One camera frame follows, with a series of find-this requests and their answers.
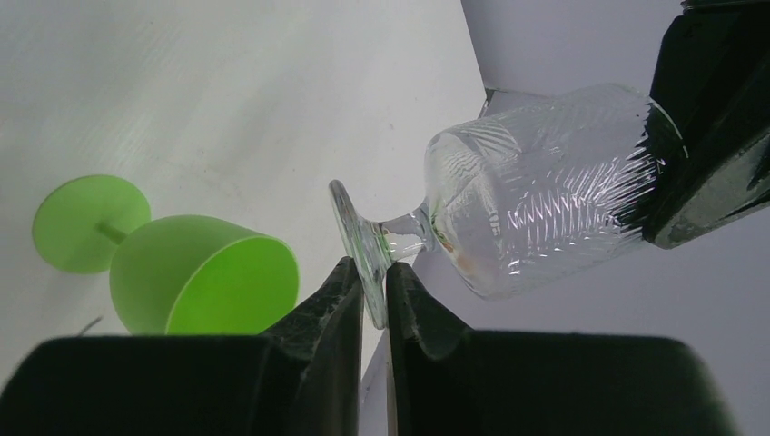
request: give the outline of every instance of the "gray wall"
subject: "gray wall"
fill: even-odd
[[[676,0],[463,3],[486,85],[533,94],[601,82],[648,89],[660,39],[681,11]],[[642,333],[687,342],[706,360],[744,432],[766,435],[768,229],[765,210],[673,251],[650,246],[505,302],[473,296],[438,256],[421,256],[416,269],[442,302],[476,327]]]

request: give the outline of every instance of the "green cup stem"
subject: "green cup stem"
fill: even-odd
[[[120,245],[125,241],[126,236],[128,236],[125,232],[121,232],[120,230],[112,227],[112,225],[107,223],[98,223],[96,225],[96,231],[103,234],[107,239],[112,241],[115,245]]]

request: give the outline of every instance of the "green plastic cup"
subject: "green plastic cup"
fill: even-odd
[[[131,232],[110,267],[114,308],[134,334],[256,334],[293,309],[299,284],[285,243],[200,215]]]

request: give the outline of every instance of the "green object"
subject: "green object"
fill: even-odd
[[[110,271],[115,310],[134,334],[256,334],[293,309],[299,284],[285,243],[200,215],[130,233]]]
[[[111,175],[89,175],[48,195],[32,235],[40,256],[56,269],[101,273],[110,268],[123,235],[148,222],[150,204],[136,186]]]

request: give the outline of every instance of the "clear glass goblet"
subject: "clear glass goblet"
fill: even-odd
[[[331,198],[367,308],[384,328],[382,281],[394,262],[442,251],[484,299],[507,298],[641,246],[645,203],[685,153],[665,111],[602,84],[460,124],[425,153],[426,197],[411,213],[361,218],[339,181]]]

